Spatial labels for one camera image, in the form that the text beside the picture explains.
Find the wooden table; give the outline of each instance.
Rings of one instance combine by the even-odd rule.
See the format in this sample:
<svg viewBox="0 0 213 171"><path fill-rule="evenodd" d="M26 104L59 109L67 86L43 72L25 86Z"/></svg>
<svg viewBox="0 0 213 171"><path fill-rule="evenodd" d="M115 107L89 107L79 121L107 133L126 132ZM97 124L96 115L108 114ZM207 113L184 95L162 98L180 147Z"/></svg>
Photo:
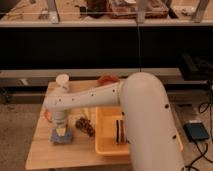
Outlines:
<svg viewBox="0 0 213 171"><path fill-rule="evenodd" d="M50 83L47 94L56 86ZM82 91L97 86L96 81L73 81L70 83L72 92ZM98 166L129 164L129 156L103 157L95 152L95 139L75 129L73 126L76 118L81 115L81 109L70 111L69 125L73 130L73 142L68 145L53 145L50 142L52 125L43 116L45 109L42 107L37 128L32 140L26 169L65 168L79 166ZM89 109L92 124L94 124L95 109Z"/></svg>
<svg viewBox="0 0 213 171"><path fill-rule="evenodd" d="M85 5L85 0L55 0L57 9L59 12L61 21L81 21L85 20L80 16L79 8L76 7ZM171 7L174 6L193 6L197 7L198 1L194 0L173 0ZM6 14L1 20L2 21L48 21L48 20L39 20L38 17L42 9L47 8L45 0L37 0L36 4L30 4L29 0L21 0L11 11ZM184 16L181 14L181 11L175 11L178 20L190 20L191 17ZM213 0L209 1L208 7L204 14L205 20L213 20ZM110 20L107 15L102 16L98 20Z"/></svg>
<svg viewBox="0 0 213 171"><path fill-rule="evenodd" d="M47 89L47 94L49 94L55 86L56 83L50 83ZM97 86L96 81L70 82L70 90L72 92L78 92L96 86ZM188 142L188 139L182 129L182 125L189 119L201 119L202 121L204 121L204 124L207 127L207 130L209 131L209 115L208 112L202 115L190 115L190 116L185 115L184 110L176 109L176 107L174 107L176 106L176 102L171 102L171 104L172 104L171 105L172 113L175 118L175 124L184 145L183 150L184 162L185 164L189 164L195 157L199 155L199 152L192 143ZM71 115L69 115L69 125L71 126L74 134L72 144L53 145L50 142L52 125L48 123L45 117L43 116L44 111L45 109L42 107L40 117L37 123L37 128L27 158L26 169L33 170L33 169L48 169L48 168L130 164L129 156L104 157L96 154L94 138L89 138L86 134L80 132L79 130L76 130L75 127L73 126L76 118L82 115L82 109L75 109L70 111ZM91 113L90 119L92 121L92 124L94 125L95 109L90 108L89 111ZM213 144L210 142L210 140L208 140L207 142L209 143L209 152L207 156L210 159L213 159ZM202 171L213 170L212 164L206 162L204 159L199 160L199 162L197 162L195 166Z"/></svg>

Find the concrete floor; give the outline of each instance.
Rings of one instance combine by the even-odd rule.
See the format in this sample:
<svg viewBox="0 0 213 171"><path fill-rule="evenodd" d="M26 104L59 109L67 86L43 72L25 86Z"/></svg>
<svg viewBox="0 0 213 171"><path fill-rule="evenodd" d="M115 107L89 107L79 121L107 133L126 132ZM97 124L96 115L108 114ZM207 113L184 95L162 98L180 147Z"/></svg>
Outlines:
<svg viewBox="0 0 213 171"><path fill-rule="evenodd" d="M0 105L0 170L25 171L41 104Z"/></svg>
<svg viewBox="0 0 213 171"><path fill-rule="evenodd" d="M0 170L1 171L26 171L25 162L34 134L41 104L0 104ZM208 114L201 115L206 120L209 128ZM209 158L213 159L213 145L209 141ZM184 147L183 155L185 163L199 155L193 144ZM201 159L195 165L201 171L212 171L213 165ZM129 165L67 168L62 171L132 171Z"/></svg>

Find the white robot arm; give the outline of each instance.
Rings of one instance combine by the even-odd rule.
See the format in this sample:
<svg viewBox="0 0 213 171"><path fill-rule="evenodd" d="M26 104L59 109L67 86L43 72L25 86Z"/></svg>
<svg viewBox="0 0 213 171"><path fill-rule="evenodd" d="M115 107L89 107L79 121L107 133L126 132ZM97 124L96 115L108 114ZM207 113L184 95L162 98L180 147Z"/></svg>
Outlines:
<svg viewBox="0 0 213 171"><path fill-rule="evenodd" d="M151 74L136 73L124 82L79 93L56 90L44 104L53 121L70 108L120 105L134 171L185 170L166 91Z"/></svg>

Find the blue sponge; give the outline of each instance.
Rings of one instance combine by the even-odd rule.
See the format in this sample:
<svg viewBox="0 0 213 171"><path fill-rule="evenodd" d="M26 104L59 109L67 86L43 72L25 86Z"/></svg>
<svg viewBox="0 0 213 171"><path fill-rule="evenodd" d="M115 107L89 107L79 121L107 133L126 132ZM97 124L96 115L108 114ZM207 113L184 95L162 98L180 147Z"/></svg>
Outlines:
<svg viewBox="0 0 213 171"><path fill-rule="evenodd" d="M50 139L53 143L58 144L68 144L72 142L72 132L70 129L66 129L66 133L64 136L58 136L56 129L52 130L52 135Z"/></svg>

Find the orange tray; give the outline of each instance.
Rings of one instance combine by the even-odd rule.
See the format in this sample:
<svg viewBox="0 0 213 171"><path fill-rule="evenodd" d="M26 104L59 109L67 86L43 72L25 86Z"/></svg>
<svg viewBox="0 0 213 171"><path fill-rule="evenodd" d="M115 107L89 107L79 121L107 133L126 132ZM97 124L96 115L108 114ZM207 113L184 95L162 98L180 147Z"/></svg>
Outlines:
<svg viewBox="0 0 213 171"><path fill-rule="evenodd" d="M95 150L104 156L129 155L128 144L116 144L116 120L121 120L120 107L96 108Z"/></svg>

